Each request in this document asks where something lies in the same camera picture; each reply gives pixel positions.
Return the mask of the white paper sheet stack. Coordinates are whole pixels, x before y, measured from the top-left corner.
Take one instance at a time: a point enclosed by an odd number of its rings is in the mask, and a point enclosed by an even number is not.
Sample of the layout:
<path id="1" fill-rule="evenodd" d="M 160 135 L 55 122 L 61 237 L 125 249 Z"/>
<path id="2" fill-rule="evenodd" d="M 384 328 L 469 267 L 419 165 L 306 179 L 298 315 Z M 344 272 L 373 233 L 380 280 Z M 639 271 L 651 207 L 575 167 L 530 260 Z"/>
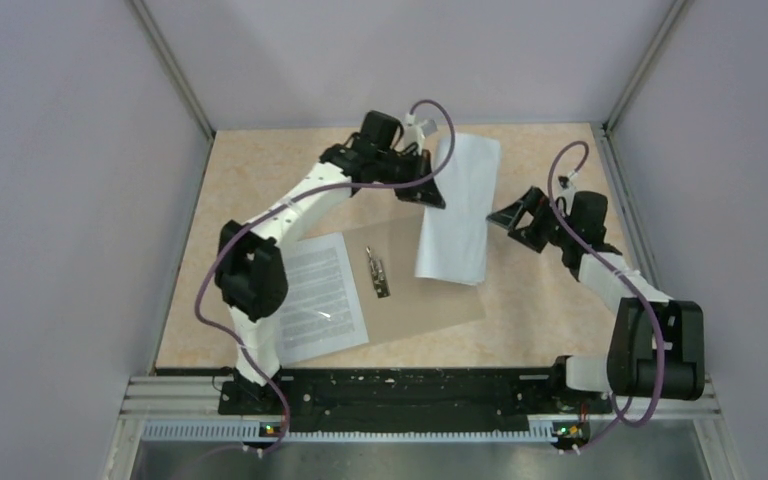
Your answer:
<path id="1" fill-rule="evenodd" d="M 487 217 L 493 209 L 501 143 L 458 133 L 451 159 L 434 182 L 446 207 L 423 214 L 414 274 L 463 285 L 485 281 Z"/>

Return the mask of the printed white paper sheet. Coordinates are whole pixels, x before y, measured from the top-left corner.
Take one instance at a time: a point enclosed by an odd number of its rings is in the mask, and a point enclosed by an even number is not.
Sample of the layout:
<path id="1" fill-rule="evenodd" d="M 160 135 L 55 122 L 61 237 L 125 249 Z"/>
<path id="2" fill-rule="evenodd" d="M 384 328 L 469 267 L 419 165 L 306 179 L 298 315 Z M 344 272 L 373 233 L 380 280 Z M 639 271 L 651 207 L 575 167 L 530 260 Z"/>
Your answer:
<path id="1" fill-rule="evenodd" d="M 344 236 L 304 239 L 288 253 L 284 265 L 289 291 L 276 313 L 281 363 L 295 364 L 368 344 Z"/>

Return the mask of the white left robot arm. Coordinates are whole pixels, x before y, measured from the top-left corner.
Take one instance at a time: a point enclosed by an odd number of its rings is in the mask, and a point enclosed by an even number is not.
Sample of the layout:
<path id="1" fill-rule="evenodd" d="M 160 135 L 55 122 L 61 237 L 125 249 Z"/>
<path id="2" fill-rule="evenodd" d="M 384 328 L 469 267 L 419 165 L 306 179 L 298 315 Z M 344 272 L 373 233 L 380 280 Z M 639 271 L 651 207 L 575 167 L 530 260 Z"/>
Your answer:
<path id="1" fill-rule="evenodd" d="M 245 223 L 230 220 L 222 227 L 212 276 L 242 342 L 232 383 L 255 412 L 274 410 L 281 397 L 273 380 L 281 365 L 271 317 L 288 295 L 285 252 L 361 189 L 381 187 L 403 202 L 445 208 L 432 177 L 440 167 L 425 146 L 436 129 L 434 120 L 420 120 L 413 111 L 403 119 L 369 111 L 360 129 L 327 147 L 276 204 Z"/>

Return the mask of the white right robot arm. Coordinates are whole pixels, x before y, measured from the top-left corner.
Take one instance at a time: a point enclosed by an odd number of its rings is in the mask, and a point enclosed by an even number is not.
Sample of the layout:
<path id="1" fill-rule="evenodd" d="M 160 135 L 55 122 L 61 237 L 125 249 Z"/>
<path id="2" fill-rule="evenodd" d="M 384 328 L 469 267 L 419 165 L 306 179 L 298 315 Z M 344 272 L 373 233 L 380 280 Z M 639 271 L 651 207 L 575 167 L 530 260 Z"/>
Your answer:
<path id="1" fill-rule="evenodd" d="M 560 412 L 574 411 L 587 391 L 697 400 L 705 390 L 703 310 L 663 293 L 628 265 L 606 240 L 607 213 L 601 193 L 570 187 L 551 200 L 533 186 L 487 217 L 536 253 L 557 247 L 572 277 L 615 316 L 607 353 L 567 359 L 566 373 L 546 385 L 547 400 Z"/>

